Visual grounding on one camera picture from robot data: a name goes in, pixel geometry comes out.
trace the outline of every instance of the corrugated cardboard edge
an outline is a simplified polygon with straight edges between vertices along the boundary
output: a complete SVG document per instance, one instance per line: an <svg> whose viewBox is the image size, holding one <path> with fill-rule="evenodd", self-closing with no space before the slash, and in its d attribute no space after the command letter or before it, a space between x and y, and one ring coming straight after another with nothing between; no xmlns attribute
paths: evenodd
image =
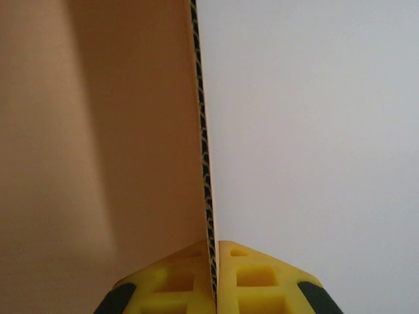
<svg viewBox="0 0 419 314"><path fill-rule="evenodd" d="M196 9L196 0L186 1L187 10L190 12L192 26L190 38L193 39L191 48L193 49L194 64L196 69L196 96L199 104L199 119L201 133L201 161L202 161L202 179L204 184L205 197L205 213L207 226L207 241L209 252L209 264L211 267L211 285L212 291L217 302L217 286L218 286L218 240L215 225L215 211L213 209L213 197L211 190L211 173L210 173L210 152L208 144L207 122L205 114L204 85L202 81L202 61L200 52L200 38L198 30L198 13Z"/></svg>

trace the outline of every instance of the black rubber grip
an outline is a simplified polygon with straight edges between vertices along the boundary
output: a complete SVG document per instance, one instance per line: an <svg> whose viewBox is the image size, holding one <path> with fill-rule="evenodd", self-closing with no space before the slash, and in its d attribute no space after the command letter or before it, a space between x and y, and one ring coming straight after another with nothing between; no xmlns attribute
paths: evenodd
<svg viewBox="0 0 419 314"><path fill-rule="evenodd" d="M324 288L306 281L298 285L316 314L343 314Z"/></svg>
<svg viewBox="0 0 419 314"><path fill-rule="evenodd" d="M136 286L133 283L125 283L109 291L94 314L122 314L135 289Z"/></svg>

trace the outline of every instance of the square cutout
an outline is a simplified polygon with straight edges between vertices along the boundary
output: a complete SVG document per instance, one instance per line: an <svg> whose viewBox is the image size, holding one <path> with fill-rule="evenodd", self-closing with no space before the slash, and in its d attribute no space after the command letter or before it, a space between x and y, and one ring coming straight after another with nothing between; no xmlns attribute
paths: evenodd
<svg viewBox="0 0 419 314"><path fill-rule="evenodd" d="M270 266L244 266L237 270L237 287L271 286L278 286L278 281Z"/></svg>
<svg viewBox="0 0 419 314"><path fill-rule="evenodd" d="M170 273L156 292L186 292L194 290L195 276L192 272Z"/></svg>
<svg viewBox="0 0 419 314"><path fill-rule="evenodd" d="M231 249L230 255L231 256L249 256L249 254L239 249Z"/></svg>
<svg viewBox="0 0 419 314"><path fill-rule="evenodd" d="M156 304L141 308L141 314L186 314L187 304Z"/></svg>
<svg viewBox="0 0 419 314"><path fill-rule="evenodd" d="M239 296L239 314L290 314L283 296Z"/></svg>

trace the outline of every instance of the gray background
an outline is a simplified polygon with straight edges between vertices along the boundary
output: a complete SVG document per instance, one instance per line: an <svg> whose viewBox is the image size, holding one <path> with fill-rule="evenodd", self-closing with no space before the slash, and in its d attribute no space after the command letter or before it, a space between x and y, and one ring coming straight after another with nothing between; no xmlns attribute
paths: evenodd
<svg viewBox="0 0 419 314"><path fill-rule="evenodd" d="M419 2L199 1L219 236L417 313Z"/></svg>

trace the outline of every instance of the cardboard sheet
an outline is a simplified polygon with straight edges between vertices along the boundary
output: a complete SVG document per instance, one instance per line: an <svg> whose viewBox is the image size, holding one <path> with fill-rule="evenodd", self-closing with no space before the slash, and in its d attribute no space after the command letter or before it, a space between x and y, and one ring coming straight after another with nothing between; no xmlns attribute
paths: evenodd
<svg viewBox="0 0 419 314"><path fill-rule="evenodd" d="M0 10L3 313L91 313L206 238L189 2Z"/></svg>
<svg viewBox="0 0 419 314"><path fill-rule="evenodd" d="M195 55L195 68L196 68L196 90L197 100L199 103L200 111L200 134L201 134L201 161L202 161L202 178L204 185L204 197L205 197L205 212L206 212L206 226L207 226L207 241L208 241L208 251L209 251L209 264L211 268L211 285L213 290L213 295L217 299L217 287L218 287L218 275L219 275L219 255L218 255L218 236L217 236L217 226L215 219L215 209L214 209L214 200L212 193L212 183L211 183L211 158L209 150L209 137L208 137L208 127L206 119L206 105L205 105L205 95L204 95L204 79L203 79L203 65L201 58L201 48L200 48L200 36L199 36L199 27L198 27L198 10L196 7L196 1L190 1L191 7L191 20L192 20L192 34L193 46L194 46L194 55Z"/></svg>

